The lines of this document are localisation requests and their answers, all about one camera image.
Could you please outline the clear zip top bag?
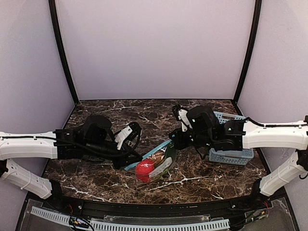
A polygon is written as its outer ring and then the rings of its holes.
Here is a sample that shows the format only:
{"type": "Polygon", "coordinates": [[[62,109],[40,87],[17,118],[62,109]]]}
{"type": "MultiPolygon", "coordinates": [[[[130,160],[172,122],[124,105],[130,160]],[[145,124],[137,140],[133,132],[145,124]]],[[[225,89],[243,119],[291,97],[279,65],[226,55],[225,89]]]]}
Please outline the clear zip top bag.
{"type": "Polygon", "coordinates": [[[177,160],[174,142],[167,140],[142,157],[142,160],[125,167],[135,176],[137,184],[147,184],[158,180],[173,168],[177,160]]]}

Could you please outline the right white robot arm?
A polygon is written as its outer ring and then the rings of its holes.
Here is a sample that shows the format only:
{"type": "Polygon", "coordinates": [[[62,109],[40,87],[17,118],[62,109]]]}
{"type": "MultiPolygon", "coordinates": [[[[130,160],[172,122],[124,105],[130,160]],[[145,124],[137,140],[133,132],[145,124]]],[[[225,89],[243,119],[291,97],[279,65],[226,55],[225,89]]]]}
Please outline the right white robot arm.
{"type": "Polygon", "coordinates": [[[247,117],[220,123],[210,106],[190,110],[177,104],[172,112],[181,128],[169,138],[177,150],[206,147],[215,151],[254,148],[292,148],[294,152],[276,170],[255,182],[257,192],[271,196],[291,180],[308,171],[308,121],[259,123],[247,117]]]}

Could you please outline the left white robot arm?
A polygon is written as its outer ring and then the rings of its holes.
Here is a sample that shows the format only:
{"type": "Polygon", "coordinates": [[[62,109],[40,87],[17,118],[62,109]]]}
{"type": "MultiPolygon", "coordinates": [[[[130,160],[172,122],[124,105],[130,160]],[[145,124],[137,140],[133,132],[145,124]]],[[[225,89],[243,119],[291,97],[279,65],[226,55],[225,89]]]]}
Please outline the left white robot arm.
{"type": "Polygon", "coordinates": [[[41,199],[62,195],[59,182],[48,180],[19,166],[16,158],[81,159],[93,156],[110,160],[116,169],[142,160],[137,148],[141,127],[131,122],[112,132],[111,121],[101,115],[89,116],[83,125],[37,134],[0,134],[0,178],[41,199]]]}

